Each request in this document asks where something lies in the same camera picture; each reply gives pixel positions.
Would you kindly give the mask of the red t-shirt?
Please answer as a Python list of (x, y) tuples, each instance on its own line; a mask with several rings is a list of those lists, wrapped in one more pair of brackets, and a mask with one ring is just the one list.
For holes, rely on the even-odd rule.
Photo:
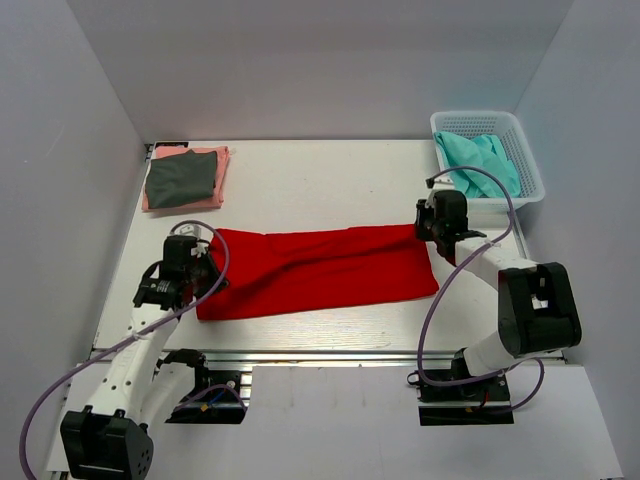
[(255, 233), (222, 229), (210, 245), (227, 286), (202, 322), (410, 301), (439, 290), (428, 249), (405, 225)]

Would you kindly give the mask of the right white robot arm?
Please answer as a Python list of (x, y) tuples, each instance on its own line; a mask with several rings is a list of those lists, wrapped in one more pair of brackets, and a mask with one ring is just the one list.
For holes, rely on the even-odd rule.
[[(506, 373), (541, 353), (579, 345), (582, 326), (566, 268), (536, 263), (504, 248), (499, 239), (469, 228), (466, 197), (456, 190), (435, 190), (416, 204), (416, 237), (431, 242), (454, 267), (427, 312), (419, 337), (417, 372), (430, 386), (452, 387), (472, 399), (488, 379)], [(423, 369), (426, 333), (446, 290), (462, 271), (497, 292), (497, 328), (456, 353), (449, 378), (437, 380)]]

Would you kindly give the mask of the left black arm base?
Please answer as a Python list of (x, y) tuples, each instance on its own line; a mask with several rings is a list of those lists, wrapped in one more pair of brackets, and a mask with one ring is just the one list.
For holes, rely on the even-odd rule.
[(169, 364), (185, 364), (193, 373), (194, 388), (186, 394), (167, 423), (200, 425), (239, 425), (249, 406), (249, 371), (220, 366), (197, 350), (180, 349), (156, 362), (156, 370)]

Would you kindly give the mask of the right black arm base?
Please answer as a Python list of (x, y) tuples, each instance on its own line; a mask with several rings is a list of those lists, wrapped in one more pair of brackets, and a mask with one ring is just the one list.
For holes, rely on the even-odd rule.
[(432, 386), (418, 371), (407, 375), (417, 391), (423, 427), (512, 425), (511, 395), (504, 375), (460, 386)]

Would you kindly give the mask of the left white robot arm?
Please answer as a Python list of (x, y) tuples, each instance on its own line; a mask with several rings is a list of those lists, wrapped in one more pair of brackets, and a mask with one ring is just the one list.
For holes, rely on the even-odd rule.
[(163, 257), (142, 275), (127, 329), (129, 345), (113, 356), (95, 392), (79, 411), (65, 413), (60, 435), (75, 479), (143, 479), (154, 444), (151, 426), (169, 419), (186, 396), (211, 387), (204, 355), (162, 353), (188, 305), (227, 287), (205, 240), (170, 235)]

